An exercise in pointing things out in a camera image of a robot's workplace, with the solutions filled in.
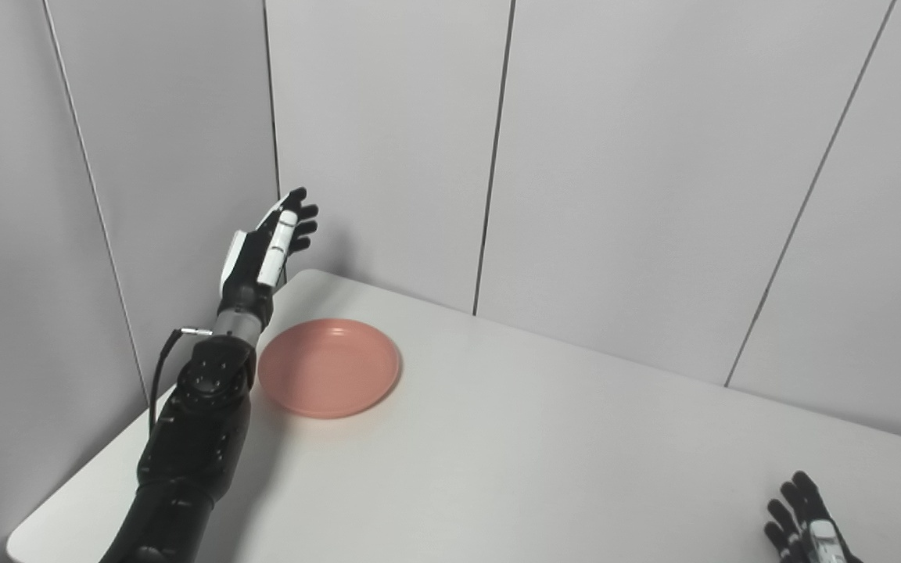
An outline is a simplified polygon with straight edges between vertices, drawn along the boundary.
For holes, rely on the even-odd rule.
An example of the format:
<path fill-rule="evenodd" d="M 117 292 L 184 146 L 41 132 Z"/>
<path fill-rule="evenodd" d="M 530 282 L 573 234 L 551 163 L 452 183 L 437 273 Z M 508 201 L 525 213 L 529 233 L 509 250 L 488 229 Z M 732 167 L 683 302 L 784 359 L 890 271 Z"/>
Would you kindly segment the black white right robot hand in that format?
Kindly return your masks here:
<path fill-rule="evenodd" d="M 784 482 L 766 503 L 763 527 L 779 562 L 860 562 L 828 510 L 817 484 L 804 471 Z"/>

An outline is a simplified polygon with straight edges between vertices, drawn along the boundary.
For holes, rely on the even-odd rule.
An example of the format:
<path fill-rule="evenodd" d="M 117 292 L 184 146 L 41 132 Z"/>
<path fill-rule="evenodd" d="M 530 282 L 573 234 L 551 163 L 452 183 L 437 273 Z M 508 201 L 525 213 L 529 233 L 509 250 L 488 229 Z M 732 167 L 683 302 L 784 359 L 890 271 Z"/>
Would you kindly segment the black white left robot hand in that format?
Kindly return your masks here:
<path fill-rule="evenodd" d="M 265 328 L 273 314 L 273 296 L 286 284 L 293 254 L 311 247 L 319 208 L 305 202 L 306 188 L 290 190 L 266 211 L 251 231 L 236 231 L 221 272 L 217 312 L 249 314 Z"/>

